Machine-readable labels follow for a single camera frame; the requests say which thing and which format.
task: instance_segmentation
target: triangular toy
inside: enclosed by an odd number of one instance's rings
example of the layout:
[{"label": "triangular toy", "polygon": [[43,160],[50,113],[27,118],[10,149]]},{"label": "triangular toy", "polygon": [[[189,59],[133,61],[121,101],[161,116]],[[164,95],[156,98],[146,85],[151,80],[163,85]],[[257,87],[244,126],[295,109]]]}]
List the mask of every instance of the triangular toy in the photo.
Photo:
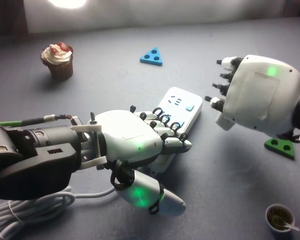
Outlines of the triangular toy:
[{"label": "triangular toy", "polygon": [[145,55],[140,57],[140,62],[145,64],[153,64],[162,66],[162,59],[157,47],[148,51]]},{"label": "triangular toy", "polygon": [[277,154],[285,156],[286,158],[295,159],[295,151],[292,142],[289,140],[282,140],[279,138],[271,138],[264,143],[266,149]]}]

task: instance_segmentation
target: white backdrop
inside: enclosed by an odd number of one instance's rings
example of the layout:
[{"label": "white backdrop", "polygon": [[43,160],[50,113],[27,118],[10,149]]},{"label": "white backdrop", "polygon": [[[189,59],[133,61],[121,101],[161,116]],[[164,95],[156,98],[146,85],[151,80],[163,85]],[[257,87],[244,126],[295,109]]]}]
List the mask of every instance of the white backdrop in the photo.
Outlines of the white backdrop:
[{"label": "white backdrop", "polygon": [[284,0],[86,0],[80,8],[24,0],[30,33],[276,18]]}]

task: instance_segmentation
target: coiled white cable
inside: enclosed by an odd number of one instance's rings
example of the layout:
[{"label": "coiled white cable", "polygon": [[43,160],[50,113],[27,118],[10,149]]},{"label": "coiled white cable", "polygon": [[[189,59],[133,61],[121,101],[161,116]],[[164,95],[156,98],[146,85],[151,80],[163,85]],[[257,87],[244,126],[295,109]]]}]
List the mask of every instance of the coiled white cable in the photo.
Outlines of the coiled white cable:
[{"label": "coiled white cable", "polygon": [[73,194],[71,187],[34,200],[8,201],[0,204],[0,240],[11,239],[24,225],[50,220],[76,199],[101,198],[115,191],[114,187],[99,193]]}]

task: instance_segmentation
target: gray tablecloth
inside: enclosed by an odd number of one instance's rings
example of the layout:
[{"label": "gray tablecloth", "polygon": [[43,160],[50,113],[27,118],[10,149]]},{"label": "gray tablecloth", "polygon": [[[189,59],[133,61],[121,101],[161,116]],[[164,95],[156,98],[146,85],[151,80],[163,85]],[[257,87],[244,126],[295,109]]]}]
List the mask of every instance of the gray tablecloth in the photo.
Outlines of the gray tablecloth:
[{"label": "gray tablecloth", "polygon": [[[56,42],[74,49],[74,74],[63,83],[51,80],[39,59]],[[162,67],[139,62],[153,47]],[[300,71],[300,18],[0,38],[0,121],[71,114],[86,122],[91,111],[130,105],[152,110],[173,86],[202,98],[219,96],[212,83],[225,80],[216,60],[247,54]],[[296,160],[289,160],[265,149],[269,137],[260,132],[238,125],[223,131],[216,115],[203,103],[190,132],[192,149],[158,177],[186,202],[182,216],[149,215],[112,193],[78,199],[60,217],[26,228],[17,239],[270,240],[265,210],[274,203],[291,208],[300,226],[300,145],[294,146]],[[106,190],[110,171],[79,171],[70,185],[74,193]],[[300,240],[300,232],[294,238]]]}]

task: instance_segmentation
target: white frosting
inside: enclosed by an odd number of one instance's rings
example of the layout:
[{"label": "white frosting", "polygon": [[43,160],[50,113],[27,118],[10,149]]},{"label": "white frosting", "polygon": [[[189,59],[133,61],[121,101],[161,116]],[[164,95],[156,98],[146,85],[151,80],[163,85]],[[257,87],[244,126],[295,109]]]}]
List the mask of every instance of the white frosting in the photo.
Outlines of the white frosting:
[{"label": "white frosting", "polygon": [[70,61],[71,54],[71,51],[63,51],[58,45],[51,44],[41,53],[41,58],[51,64],[60,65]]}]

